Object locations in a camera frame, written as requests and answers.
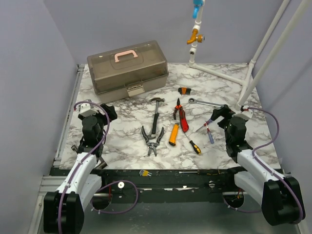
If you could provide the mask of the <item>small blue clear screwdriver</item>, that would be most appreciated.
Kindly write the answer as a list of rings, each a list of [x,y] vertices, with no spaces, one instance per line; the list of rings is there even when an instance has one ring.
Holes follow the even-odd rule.
[[[210,122],[207,121],[207,122],[206,122],[207,134],[208,134],[210,143],[211,143],[211,144],[214,144],[214,139],[213,139],[212,133],[211,133],[211,131],[210,131],[210,129],[209,129],[209,126],[208,126],[209,124],[210,124]]]

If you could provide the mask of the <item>red black utility knife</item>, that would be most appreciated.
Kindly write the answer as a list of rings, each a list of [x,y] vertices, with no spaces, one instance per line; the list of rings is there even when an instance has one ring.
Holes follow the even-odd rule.
[[[181,124],[182,131],[186,133],[189,130],[189,125],[186,120],[185,111],[183,110],[182,107],[180,107],[179,109],[179,117],[180,117],[180,124]]]

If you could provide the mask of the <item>orange black needle-nose pliers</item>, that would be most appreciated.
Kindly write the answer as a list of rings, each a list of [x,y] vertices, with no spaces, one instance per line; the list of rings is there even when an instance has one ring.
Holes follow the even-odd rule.
[[[175,106],[175,110],[174,110],[174,112],[173,112],[173,118],[174,118],[174,120],[176,120],[176,114],[177,114],[177,112],[179,112],[179,117],[180,117],[181,119],[185,118],[185,112],[184,112],[184,110],[183,110],[182,105],[180,104],[180,99],[179,99],[179,98],[177,99],[177,103],[176,103],[176,106]]]

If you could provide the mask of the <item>yellow black screwdriver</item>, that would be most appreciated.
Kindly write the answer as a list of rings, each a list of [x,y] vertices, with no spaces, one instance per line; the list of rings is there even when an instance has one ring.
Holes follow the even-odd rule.
[[[194,152],[197,154],[197,155],[200,155],[201,154],[201,150],[200,148],[189,138],[189,136],[184,133],[184,135],[186,136],[186,138],[188,139],[189,143],[191,144]]]

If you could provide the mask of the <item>taupe plastic tool box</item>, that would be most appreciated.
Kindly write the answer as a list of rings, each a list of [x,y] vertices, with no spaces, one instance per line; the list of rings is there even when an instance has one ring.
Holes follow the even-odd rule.
[[[107,103],[166,85],[167,60],[151,40],[87,57],[95,94]]]

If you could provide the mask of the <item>orange black utility knife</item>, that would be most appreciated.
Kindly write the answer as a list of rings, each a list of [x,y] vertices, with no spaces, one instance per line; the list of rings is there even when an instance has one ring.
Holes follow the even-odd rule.
[[[171,131],[170,138],[169,138],[169,144],[171,146],[176,146],[176,136],[177,136],[178,130],[179,130],[179,124],[175,123]]]

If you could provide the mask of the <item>black handled claw hammer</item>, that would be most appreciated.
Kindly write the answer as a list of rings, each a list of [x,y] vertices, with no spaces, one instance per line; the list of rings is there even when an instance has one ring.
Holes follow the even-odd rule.
[[[153,101],[156,102],[156,109],[155,109],[155,113],[154,113],[152,128],[151,128],[150,133],[149,133],[150,139],[153,139],[154,137],[152,137],[152,135],[156,134],[156,125],[157,125],[157,120],[158,120],[158,117],[159,117],[159,113],[158,113],[159,103],[160,102],[164,102],[165,99],[164,98],[160,98],[160,97],[155,97],[155,98],[152,98],[150,100],[150,102],[153,102]]]

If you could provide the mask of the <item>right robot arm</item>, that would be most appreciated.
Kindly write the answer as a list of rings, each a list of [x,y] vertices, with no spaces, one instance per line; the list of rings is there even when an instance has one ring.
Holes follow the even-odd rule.
[[[213,110],[212,121],[223,118],[218,126],[224,130],[228,156],[244,168],[225,177],[224,185],[230,191],[238,188],[246,191],[261,206],[270,225],[298,224],[305,218],[299,182],[269,166],[245,140],[246,123],[254,110],[242,106],[240,113],[235,113],[228,105],[217,105]]]

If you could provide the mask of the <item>chrome ratchet wrench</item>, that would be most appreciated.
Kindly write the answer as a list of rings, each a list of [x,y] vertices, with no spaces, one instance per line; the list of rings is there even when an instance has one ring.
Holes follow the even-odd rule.
[[[194,98],[189,98],[188,102],[190,104],[199,104],[199,105],[211,106],[211,107],[214,107],[214,108],[217,108],[217,109],[220,109],[223,106],[222,104],[201,101],[201,100],[197,100],[197,99],[194,99]]]

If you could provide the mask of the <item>black orange hex key set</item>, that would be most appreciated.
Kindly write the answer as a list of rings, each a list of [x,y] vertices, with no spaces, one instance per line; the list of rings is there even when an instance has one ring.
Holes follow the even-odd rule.
[[[179,87],[179,88],[178,88],[178,92],[179,92],[181,95],[190,95],[190,94],[191,94],[191,88]]]

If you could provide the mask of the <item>long black screwdriver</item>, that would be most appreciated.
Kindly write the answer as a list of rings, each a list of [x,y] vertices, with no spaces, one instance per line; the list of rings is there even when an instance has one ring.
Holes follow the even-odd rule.
[[[197,175],[208,175],[208,176],[217,176],[224,174],[221,170],[210,169],[210,170],[196,170],[196,171],[179,171],[179,174],[197,174]]]

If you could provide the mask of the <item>yellow hex key set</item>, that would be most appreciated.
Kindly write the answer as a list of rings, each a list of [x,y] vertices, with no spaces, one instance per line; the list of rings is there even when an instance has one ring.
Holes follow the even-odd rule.
[[[151,176],[152,173],[149,172],[149,171],[147,171],[147,170],[140,170],[140,171],[139,171],[139,175],[140,175],[140,176]]]

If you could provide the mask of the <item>orange brass faucet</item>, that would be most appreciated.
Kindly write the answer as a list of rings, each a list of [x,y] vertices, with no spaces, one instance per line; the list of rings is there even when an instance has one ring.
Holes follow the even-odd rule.
[[[199,34],[198,29],[193,29],[192,30],[192,35],[190,39],[187,41],[187,44],[192,44],[194,42],[202,43],[205,40],[205,36],[202,34]]]

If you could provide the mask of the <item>black metal l bracket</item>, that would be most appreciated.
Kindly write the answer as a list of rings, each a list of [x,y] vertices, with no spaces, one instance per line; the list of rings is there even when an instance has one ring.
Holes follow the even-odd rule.
[[[107,166],[107,163],[105,161],[101,161],[99,165],[95,167],[95,169],[103,169]]]

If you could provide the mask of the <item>aluminium extrusion frame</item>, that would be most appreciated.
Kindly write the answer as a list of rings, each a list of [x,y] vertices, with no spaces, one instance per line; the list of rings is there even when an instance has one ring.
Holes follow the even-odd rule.
[[[79,86],[81,83],[82,74],[84,71],[85,65],[78,64],[77,69],[75,71],[75,78],[70,86],[70,95],[66,97],[66,99],[62,100],[62,104],[66,106],[61,108],[60,104],[57,105],[57,110],[53,112],[53,114],[62,114],[61,122],[55,125],[56,129],[61,129],[58,135],[55,137],[55,145],[53,148],[53,152],[49,155],[45,171],[40,177],[38,192],[36,193],[36,204],[32,213],[32,219],[30,222],[30,226],[28,229],[29,234],[42,234],[43,231],[43,200],[46,195],[46,189],[51,190],[54,189],[54,183],[58,183],[58,180],[55,176],[50,175],[51,169],[55,169],[60,165],[61,154],[65,147],[65,140],[67,138],[67,134],[69,131],[69,122],[72,118],[72,108],[74,102],[77,99]]]

